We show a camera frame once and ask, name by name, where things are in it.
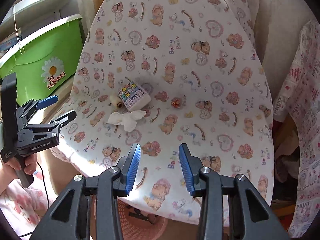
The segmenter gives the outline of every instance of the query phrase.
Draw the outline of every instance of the white string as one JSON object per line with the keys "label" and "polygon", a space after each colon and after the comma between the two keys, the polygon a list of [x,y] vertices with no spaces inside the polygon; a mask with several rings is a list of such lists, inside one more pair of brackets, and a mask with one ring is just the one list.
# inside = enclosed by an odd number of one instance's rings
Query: white string
{"label": "white string", "polygon": [[24,47],[22,46],[22,44],[20,43],[20,40],[19,40],[19,35],[18,35],[18,30],[17,30],[17,25],[16,25],[16,16],[15,16],[15,12],[14,12],[14,5],[13,5],[13,19],[14,19],[14,28],[15,28],[15,31],[16,31],[16,36],[17,36],[17,41],[18,41],[18,47],[19,47],[21,55],[23,55],[25,53],[25,50],[24,50]]}

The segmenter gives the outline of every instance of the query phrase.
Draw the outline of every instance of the black cable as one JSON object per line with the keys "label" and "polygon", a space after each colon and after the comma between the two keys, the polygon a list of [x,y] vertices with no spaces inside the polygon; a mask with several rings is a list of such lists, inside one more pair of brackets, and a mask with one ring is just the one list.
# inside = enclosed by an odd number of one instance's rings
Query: black cable
{"label": "black cable", "polygon": [[[37,164],[39,165],[39,167],[40,167],[40,169],[41,169],[41,172],[42,172],[42,180],[43,180],[44,190],[45,190],[45,194],[47,195],[47,202],[48,202],[48,208],[47,208],[47,210],[48,210],[48,209],[49,209],[49,196],[48,196],[47,188],[46,188],[45,182],[44,182],[43,169],[42,169],[42,167],[41,167],[41,165],[39,164],[38,161],[37,161]],[[25,237],[25,236],[31,235],[32,233],[33,233],[33,231],[30,232],[30,233],[24,234],[24,235],[22,235],[22,236],[19,236],[19,237]]]}

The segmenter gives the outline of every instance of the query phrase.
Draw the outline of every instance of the human hand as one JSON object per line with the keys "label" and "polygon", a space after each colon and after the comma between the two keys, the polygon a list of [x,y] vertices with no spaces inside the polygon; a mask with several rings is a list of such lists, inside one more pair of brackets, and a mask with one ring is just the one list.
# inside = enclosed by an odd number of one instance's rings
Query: human hand
{"label": "human hand", "polygon": [[[28,175],[33,174],[36,171],[36,161],[37,161],[37,154],[32,154],[28,158],[25,159],[24,172]],[[11,158],[7,163],[3,163],[3,169],[5,174],[10,177],[11,179],[18,179],[18,176],[15,170],[21,170],[21,165],[16,158]]]}

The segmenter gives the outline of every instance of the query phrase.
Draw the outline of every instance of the thread spool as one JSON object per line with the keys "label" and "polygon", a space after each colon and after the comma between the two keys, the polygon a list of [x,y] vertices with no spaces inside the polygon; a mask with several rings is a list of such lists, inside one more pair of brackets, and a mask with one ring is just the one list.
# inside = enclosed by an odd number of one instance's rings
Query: thread spool
{"label": "thread spool", "polygon": [[123,102],[121,101],[120,97],[118,97],[116,94],[112,94],[110,97],[110,102],[113,106],[116,108],[121,108],[123,106]]}

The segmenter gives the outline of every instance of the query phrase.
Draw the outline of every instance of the daisy sticker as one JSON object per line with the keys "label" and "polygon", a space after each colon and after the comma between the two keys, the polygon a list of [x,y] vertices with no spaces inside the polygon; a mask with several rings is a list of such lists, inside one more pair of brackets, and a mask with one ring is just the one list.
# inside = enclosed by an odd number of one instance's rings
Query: daisy sticker
{"label": "daisy sticker", "polygon": [[57,57],[52,57],[44,62],[42,66],[44,71],[41,77],[44,78],[43,82],[47,82],[47,87],[50,90],[57,82],[59,82],[63,77],[66,76],[64,72],[63,61]]}

